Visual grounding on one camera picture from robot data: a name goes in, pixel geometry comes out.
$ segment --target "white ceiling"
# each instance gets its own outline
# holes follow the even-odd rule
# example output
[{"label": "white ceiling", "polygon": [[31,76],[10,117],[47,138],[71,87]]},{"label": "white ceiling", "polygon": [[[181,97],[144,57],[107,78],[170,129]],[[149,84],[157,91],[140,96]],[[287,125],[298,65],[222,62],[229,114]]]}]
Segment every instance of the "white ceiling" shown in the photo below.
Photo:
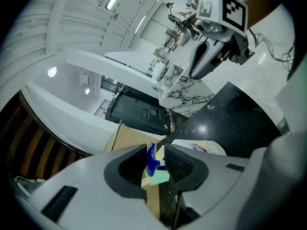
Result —
[{"label": "white ceiling", "polygon": [[107,2],[30,1],[1,47],[0,70],[5,81],[0,87],[59,52],[81,49],[103,55],[127,50],[142,17],[154,12],[156,0],[117,0],[110,11],[105,8]]}]

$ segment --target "marble countertop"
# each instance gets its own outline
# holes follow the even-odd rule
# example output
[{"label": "marble countertop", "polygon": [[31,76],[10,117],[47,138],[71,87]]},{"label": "marble countertop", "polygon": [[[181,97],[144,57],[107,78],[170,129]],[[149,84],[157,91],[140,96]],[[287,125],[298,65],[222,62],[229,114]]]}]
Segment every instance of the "marble countertop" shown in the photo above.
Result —
[{"label": "marble countertop", "polygon": [[179,79],[182,72],[183,69],[174,64],[169,68],[161,82],[158,84],[158,88],[163,91],[159,93],[159,101],[162,101],[167,96],[168,92]]},{"label": "marble countertop", "polygon": [[214,97],[214,93],[201,80],[189,77],[189,70],[172,65],[158,88],[161,106],[186,117],[191,117]]}]

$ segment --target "person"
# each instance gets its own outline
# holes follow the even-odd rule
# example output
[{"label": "person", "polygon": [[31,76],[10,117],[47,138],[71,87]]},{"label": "person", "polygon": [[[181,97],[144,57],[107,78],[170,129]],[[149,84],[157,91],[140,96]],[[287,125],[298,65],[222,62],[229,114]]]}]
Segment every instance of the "person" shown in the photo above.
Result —
[{"label": "person", "polygon": [[176,16],[177,18],[180,19],[180,22],[185,25],[188,30],[191,32],[191,36],[192,38],[195,40],[197,38],[197,36],[200,35],[199,32],[197,32],[196,30],[194,30],[193,26],[191,25],[191,23],[186,19],[184,18],[185,15],[188,15],[189,13],[188,12],[177,12],[173,9],[173,3],[170,3],[168,2],[166,4],[166,7],[168,8],[168,13],[170,15],[173,15],[173,16]]},{"label": "person", "polygon": [[198,3],[199,3],[199,0],[183,0],[186,5],[188,5],[189,7],[197,10],[197,7],[198,7]]}]

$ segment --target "wooden slats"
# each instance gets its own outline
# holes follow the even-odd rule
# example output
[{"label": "wooden slats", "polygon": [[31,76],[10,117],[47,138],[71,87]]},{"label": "wooden slats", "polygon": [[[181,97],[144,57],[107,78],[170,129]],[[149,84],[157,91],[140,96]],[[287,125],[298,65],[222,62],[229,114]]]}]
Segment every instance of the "wooden slats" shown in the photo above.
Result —
[{"label": "wooden slats", "polygon": [[68,156],[66,166],[71,165],[75,161],[75,157],[76,157],[76,154],[71,152]]},{"label": "wooden slats", "polygon": [[0,112],[0,146],[12,177],[49,179],[82,159],[41,128],[16,94]]},{"label": "wooden slats", "polygon": [[15,118],[18,118],[18,113],[20,113],[21,111],[22,107],[18,106],[13,115],[10,117],[9,121],[6,123],[3,132],[1,133],[0,139],[3,135],[5,136],[8,133],[8,130],[11,128],[12,125],[14,125]]},{"label": "wooden slats", "polygon": [[7,156],[7,159],[6,159],[6,164],[7,164],[8,168],[11,167],[17,146],[18,146],[21,138],[23,137],[24,132],[26,131],[28,126],[31,124],[31,122],[32,122],[32,118],[28,116],[24,120],[24,122],[21,124],[21,126],[19,127],[16,135],[14,136],[14,139],[13,139],[11,145],[10,145],[10,149],[9,149],[8,156]]},{"label": "wooden slats", "polygon": [[42,135],[44,134],[44,131],[41,129],[38,129],[35,133],[35,135],[33,136],[30,145],[27,149],[27,152],[24,156],[24,161],[23,164],[21,166],[20,169],[20,174],[23,176],[27,176],[28,172],[29,172],[29,167],[30,167],[30,163],[31,163],[31,159],[33,157],[33,154],[35,152],[35,149],[37,147],[37,144],[39,142],[39,140],[41,139]]},{"label": "wooden slats", "polygon": [[65,152],[66,152],[66,149],[64,147],[59,148],[59,151],[57,153],[56,159],[54,161],[54,164],[53,164],[53,167],[52,167],[52,170],[51,170],[50,177],[54,176],[56,173],[59,172],[59,168],[60,168],[60,165],[62,163]]},{"label": "wooden slats", "polygon": [[45,149],[43,151],[43,154],[40,158],[37,170],[36,170],[36,178],[42,178],[42,179],[44,178],[44,171],[45,171],[45,167],[46,167],[46,164],[47,164],[47,161],[48,161],[48,157],[49,157],[49,154],[50,154],[55,142],[56,142],[55,139],[49,138],[49,140],[48,140],[48,142],[45,146]]}]

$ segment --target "black panel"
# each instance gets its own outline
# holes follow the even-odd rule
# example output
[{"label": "black panel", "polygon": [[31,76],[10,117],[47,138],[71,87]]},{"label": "black panel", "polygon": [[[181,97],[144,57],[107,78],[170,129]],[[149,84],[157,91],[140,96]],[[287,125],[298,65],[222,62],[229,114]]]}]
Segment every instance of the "black panel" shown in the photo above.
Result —
[{"label": "black panel", "polygon": [[77,190],[77,188],[72,186],[62,187],[57,195],[43,209],[42,213],[50,220],[57,222]]},{"label": "black panel", "polygon": [[134,150],[112,160],[106,166],[104,176],[109,187],[122,197],[146,199],[141,182],[146,167],[147,145],[133,147]]},{"label": "black panel", "polygon": [[164,108],[127,95],[118,95],[116,99],[113,98],[106,112],[106,120],[117,124],[123,120],[123,123],[130,128],[153,134],[169,135],[170,132],[170,120]]},{"label": "black panel", "polygon": [[209,174],[207,165],[186,153],[165,145],[165,165],[179,192],[197,189]]},{"label": "black panel", "polygon": [[226,165],[226,167],[229,168],[229,169],[240,171],[240,172],[243,172],[244,169],[245,169],[244,166],[237,165],[237,164],[234,164],[234,163],[229,163],[229,164]]},{"label": "black panel", "polygon": [[187,225],[197,219],[199,216],[200,215],[192,208],[185,207],[184,200],[182,197],[180,197],[177,203],[176,214],[172,223],[172,229],[178,229],[183,225]]}]

